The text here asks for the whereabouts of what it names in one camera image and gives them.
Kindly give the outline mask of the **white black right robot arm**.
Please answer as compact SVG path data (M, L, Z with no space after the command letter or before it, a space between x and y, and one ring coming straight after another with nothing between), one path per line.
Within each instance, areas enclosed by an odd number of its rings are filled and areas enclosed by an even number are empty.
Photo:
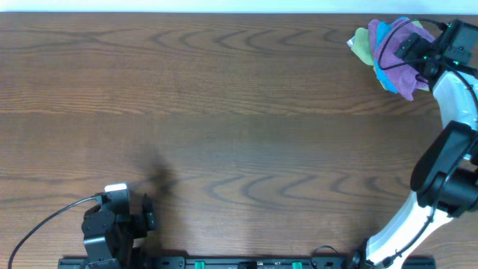
M433 37L407 18L390 25L374 20L348 41L386 90L411 99L428 89L443 125L412 171L404 205L356 251L349 268L402 268L437 228L477 210L477 172L459 166L465 159L477 164L477 69L469 66L477 27L459 20L437 26L441 33Z

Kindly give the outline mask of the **purple microfiber cloth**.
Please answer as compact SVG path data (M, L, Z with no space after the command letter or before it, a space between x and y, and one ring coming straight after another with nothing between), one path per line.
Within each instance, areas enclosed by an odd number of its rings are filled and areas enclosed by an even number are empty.
M399 25L408 20L409 19L406 17L400 17L391 24L387 24L384 21L374 19L369 22L368 31L370 51L373 56L373 67L377 79L386 90L391 91L392 93L399 93L405 99L412 101L415 90L426 90L428 88L426 80L422 82L416 79L418 71L409 65L403 65L401 67L395 67L383 71L378 65L379 55L382 51L382 47L385 45L385 41L388 39L388 36ZM382 54L382 60L380 61L381 67L389 67L403 63L403 60L395 56L395 52L399 49L399 45L407 40L413 33L419 34L429 42L432 42L435 39L419 22L408 23L400 28L389 41Z

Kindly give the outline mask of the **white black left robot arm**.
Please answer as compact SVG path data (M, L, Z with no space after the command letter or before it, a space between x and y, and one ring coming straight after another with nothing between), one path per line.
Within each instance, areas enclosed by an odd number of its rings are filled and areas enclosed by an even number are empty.
M157 228L152 200L143 195L141 212L130 212L128 190L97 196L98 205L85 212L81 225L89 268L133 268L134 240Z

